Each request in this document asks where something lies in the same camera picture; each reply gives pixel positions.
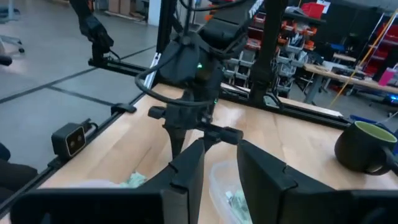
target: small camera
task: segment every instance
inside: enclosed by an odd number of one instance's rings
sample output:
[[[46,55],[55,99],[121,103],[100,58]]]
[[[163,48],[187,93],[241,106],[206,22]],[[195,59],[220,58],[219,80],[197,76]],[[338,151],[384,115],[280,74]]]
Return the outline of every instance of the small camera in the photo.
[[[54,153],[63,161],[69,161],[86,145],[83,125],[68,123],[51,135]]]

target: concrete floor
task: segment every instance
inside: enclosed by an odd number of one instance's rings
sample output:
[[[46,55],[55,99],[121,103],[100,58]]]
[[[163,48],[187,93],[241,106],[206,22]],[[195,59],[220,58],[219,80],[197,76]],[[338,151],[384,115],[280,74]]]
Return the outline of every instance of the concrete floor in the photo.
[[[88,66],[91,44],[80,34],[72,8],[45,0],[16,0],[16,7],[22,13],[20,20],[1,24],[0,34],[21,38],[26,52],[16,54],[10,67],[0,67],[0,142],[11,150],[11,162],[41,171],[55,157],[50,141],[54,131],[86,118],[100,124],[110,116],[109,104],[127,103],[139,90],[133,77]],[[124,61],[150,65],[156,27],[101,14],[97,17],[121,57],[140,52]],[[327,106],[334,94],[319,94],[315,103]],[[304,94],[294,86],[290,97],[302,101]],[[334,109],[345,116],[387,118],[386,109],[368,104],[369,99],[361,95],[342,96]],[[391,119],[387,126],[397,129],[398,119]]]

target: yellow pole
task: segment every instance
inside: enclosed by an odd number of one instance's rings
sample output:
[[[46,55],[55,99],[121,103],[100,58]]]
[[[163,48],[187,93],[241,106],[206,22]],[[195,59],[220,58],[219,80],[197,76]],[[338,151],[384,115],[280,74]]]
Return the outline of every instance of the yellow pole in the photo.
[[[380,38],[383,36],[383,34],[385,33],[385,31],[387,30],[387,28],[390,26],[390,23],[394,20],[394,18],[396,17],[396,14],[398,13],[398,9],[396,9],[396,11],[393,13],[393,15],[391,16],[390,20],[388,21],[387,25],[383,28],[382,32],[379,34],[379,36],[377,37],[377,39],[374,41],[372,47],[369,48],[368,52],[366,53],[365,57],[362,58],[361,63],[359,63],[359,67],[362,66],[362,64],[366,61],[366,59],[368,59],[369,54],[372,52],[372,49],[374,48],[374,46],[376,46],[376,44],[379,42]],[[346,88],[347,84],[352,80],[352,78],[354,77],[354,75],[356,74],[356,68],[354,69],[353,73],[349,76],[349,79],[347,79],[347,81],[344,83],[343,87],[341,88],[341,90],[338,92],[338,94],[335,96],[335,98],[331,101],[331,103],[329,104],[329,108],[331,108],[333,106],[333,104],[335,104],[335,101],[337,100],[337,98],[341,95],[341,93],[343,92],[343,90]]]

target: black mug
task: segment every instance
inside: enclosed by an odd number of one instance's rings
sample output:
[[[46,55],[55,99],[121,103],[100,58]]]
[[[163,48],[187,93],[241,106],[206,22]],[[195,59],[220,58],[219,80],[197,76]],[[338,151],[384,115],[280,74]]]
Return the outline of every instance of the black mug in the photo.
[[[390,132],[363,121],[355,121],[337,139],[335,154],[346,168],[370,175],[392,170],[398,175],[398,162],[392,154],[397,138]]]

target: mug handle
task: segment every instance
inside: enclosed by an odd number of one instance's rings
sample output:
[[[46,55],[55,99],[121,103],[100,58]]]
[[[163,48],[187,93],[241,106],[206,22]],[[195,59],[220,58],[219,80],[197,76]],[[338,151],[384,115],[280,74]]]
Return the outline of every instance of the mug handle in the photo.
[[[381,149],[386,155],[386,161],[384,162],[384,165],[374,172],[365,171],[365,173],[369,175],[383,175],[392,170],[395,175],[398,176],[398,162],[396,161],[395,156],[386,146],[381,146]]]

